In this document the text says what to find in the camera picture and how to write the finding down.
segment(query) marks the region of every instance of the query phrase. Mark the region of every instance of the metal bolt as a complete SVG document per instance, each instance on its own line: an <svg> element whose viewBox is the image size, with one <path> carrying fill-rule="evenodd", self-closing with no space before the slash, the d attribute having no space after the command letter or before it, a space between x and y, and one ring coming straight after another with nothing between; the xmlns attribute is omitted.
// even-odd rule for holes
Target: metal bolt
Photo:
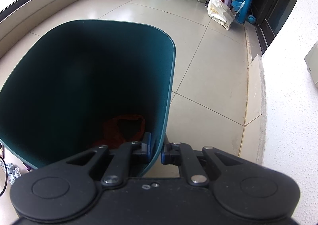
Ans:
<svg viewBox="0 0 318 225"><path fill-rule="evenodd" d="M106 176L104 182L107 184L115 184L119 181L119 177L115 175Z"/></svg>
<svg viewBox="0 0 318 225"><path fill-rule="evenodd" d="M159 187L160 185L158 183L152 183L151 186L152 187Z"/></svg>
<svg viewBox="0 0 318 225"><path fill-rule="evenodd" d="M206 178L206 176L203 176L203 175L194 175L191 177L191 181L196 184L204 183L206 182L206 180L208 179Z"/></svg>
<svg viewBox="0 0 318 225"><path fill-rule="evenodd" d="M149 190L151 188L151 186L150 185L142 185L141 188L145 189L145 190Z"/></svg>

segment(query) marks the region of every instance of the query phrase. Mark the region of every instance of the teal plastic bin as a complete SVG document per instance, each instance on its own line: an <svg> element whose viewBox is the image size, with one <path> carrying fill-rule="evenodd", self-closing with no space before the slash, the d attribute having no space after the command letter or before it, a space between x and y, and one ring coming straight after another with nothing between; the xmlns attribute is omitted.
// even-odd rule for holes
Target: teal plastic bin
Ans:
<svg viewBox="0 0 318 225"><path fill-rule="evenodd" d="M40 168L86 150L102 123L141 114L151 133L152 160L166 131L175 45L152 26L76 20L41 37L0 92L0 141Z"/></svg>

